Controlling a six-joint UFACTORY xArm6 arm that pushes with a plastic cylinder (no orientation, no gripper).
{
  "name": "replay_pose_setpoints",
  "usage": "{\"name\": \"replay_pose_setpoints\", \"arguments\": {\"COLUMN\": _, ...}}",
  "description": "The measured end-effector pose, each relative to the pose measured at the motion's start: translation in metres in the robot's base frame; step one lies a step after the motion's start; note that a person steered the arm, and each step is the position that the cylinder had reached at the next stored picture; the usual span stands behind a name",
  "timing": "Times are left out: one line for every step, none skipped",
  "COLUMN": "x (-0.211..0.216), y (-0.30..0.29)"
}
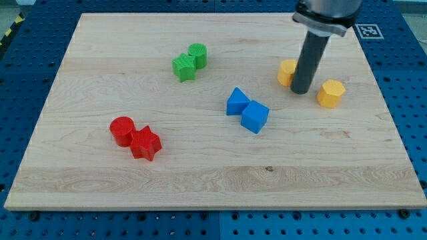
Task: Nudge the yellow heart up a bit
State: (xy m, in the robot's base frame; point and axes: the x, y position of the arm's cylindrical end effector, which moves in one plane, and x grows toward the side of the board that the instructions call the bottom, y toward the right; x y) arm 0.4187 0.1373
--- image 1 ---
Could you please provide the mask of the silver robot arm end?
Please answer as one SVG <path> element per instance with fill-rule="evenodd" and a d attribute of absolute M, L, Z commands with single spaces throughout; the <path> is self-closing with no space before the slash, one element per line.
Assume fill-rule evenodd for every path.
<path fill-rule="evenodd" d="M 361 8 L 362 0 L 299 0 L 292 19 L 319 37 L 344 37 Z"/>

